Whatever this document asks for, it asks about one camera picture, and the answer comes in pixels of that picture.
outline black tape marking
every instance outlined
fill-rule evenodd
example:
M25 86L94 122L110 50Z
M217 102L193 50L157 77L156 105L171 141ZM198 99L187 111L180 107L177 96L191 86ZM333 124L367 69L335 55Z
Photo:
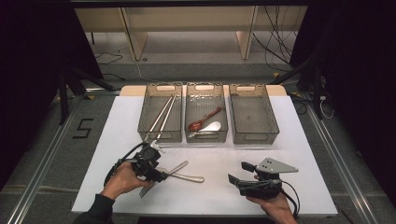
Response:
M88 138L88 135L90 135L90 132L91 132L91 129L92 129L92 128L81 128L82 123L83 123L84 121L87 121L87 120L93 120L93 119L82 119L82 120L79 122L79 125L78 125L78 127L77 127L77 131L86 131L85 135L84 135L84 136L73 136L73 139Z

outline wooden desk edge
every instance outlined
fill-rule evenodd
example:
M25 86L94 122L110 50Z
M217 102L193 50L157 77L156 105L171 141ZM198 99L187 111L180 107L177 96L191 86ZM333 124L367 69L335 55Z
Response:
M268 95L270 96L286 96L286 91L280 85L266 85ZM228 85L224 85L224 94L228 96ZM146 86L124 86L120 91L120 96L144 96Z

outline red spoon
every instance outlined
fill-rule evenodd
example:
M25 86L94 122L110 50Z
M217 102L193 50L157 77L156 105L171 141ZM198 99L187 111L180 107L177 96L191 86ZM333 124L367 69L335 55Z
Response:
M206 117L204 117L203 119L197 120L193 123L191 123L189 125L189 130L190 132L198 132L199 130L202 129L202 126L204 125L204 122L207 119L210 119L212 116L214 116L215 114L219 113L221 110L221 106L219 106L218 108L216 108L216 110L214 110L212 113L208 114Z

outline white tabletop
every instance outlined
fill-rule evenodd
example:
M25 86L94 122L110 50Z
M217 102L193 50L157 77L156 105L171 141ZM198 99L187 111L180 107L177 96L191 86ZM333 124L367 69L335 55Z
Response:
M257 204L240 196L239 190L229 183L227 174L244 180L254 180L253 173L242 170L241 161L257 165L269 157L299 169L298 173L281 174L280 178L297 190L301 201L300 216L335 216L337 211L331 195L291 99L289 96L270 96L270 100L280 130L272 145L236 146L233 144L231 130L228 131L225 143L204 147L186 143L183 135L182 143L163 147L166 153L162 153L158 160L159 166L171 170L183 161L189 161L178 173L201 175L205 182L193 183L170 176L163 182L156 183L143 199L138 195L140 189L121 195L113 205L113 211L136 216L162 217L265 216ZM116 97L72 208L73 212L80 213L90 209L94 194L103 189L104 179L112 165L142 141L137 132L142 104L143 96ZM284 184L283 188L296 199L289 186Z

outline transparent gray bin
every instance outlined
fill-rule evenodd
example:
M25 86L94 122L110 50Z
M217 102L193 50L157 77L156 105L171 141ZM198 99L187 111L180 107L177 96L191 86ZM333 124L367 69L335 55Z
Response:
M207 119L203 128L213 121L218 121L221 128L214 132L191 132L189 125L203 119L216 108L221 106L219 113ZM221 83L198 82L187 83L185 133L188 143L223 143L227 139L228 122L224 99L224 90Z
M279 128L263 84L230 85L233 143L273 144Z
M146 87L145 98L142 106L142 112L140 114L139 125L137 131L140 134L142 140L146 139L149 130L158 117L164 106L172 95L176 96L173 103L171 112L168 120L163 127L163 132L159 143L179 143L182 140L182 91L183 83L172 82L172 83L149 83ZM148 141L153 141L157 138L160 133L159 130L163 124L165 114L161 116L153 132L148 135Z

